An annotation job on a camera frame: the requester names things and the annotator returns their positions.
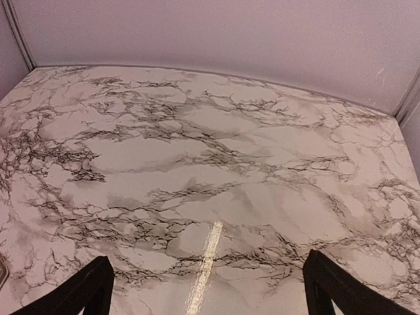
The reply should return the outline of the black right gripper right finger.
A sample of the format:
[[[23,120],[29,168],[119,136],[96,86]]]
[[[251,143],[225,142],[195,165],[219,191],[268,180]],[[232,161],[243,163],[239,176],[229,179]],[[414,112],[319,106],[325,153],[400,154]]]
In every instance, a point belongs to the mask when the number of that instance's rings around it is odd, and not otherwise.
[[[399,314],[413,312],[359,282],[322,252],[311,250],[303,266],[309,314]]]

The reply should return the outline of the white remote control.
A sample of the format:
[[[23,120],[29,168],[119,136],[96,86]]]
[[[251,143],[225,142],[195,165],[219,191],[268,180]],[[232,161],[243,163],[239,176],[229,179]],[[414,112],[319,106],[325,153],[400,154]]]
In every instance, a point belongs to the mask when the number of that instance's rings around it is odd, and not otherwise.
[[[0,254],[0,287],[4,286],[4,283],[9,277],[10,271],[6,258],[3,254]]]

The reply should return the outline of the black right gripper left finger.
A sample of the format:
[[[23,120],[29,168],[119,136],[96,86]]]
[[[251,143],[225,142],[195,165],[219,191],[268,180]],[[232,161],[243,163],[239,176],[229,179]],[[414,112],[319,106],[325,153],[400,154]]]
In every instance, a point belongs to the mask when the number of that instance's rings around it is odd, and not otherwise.
[[[40,299],[15,311],[32,314],[103,314],[110,313],[114,270],[107,256],[99,256]]]

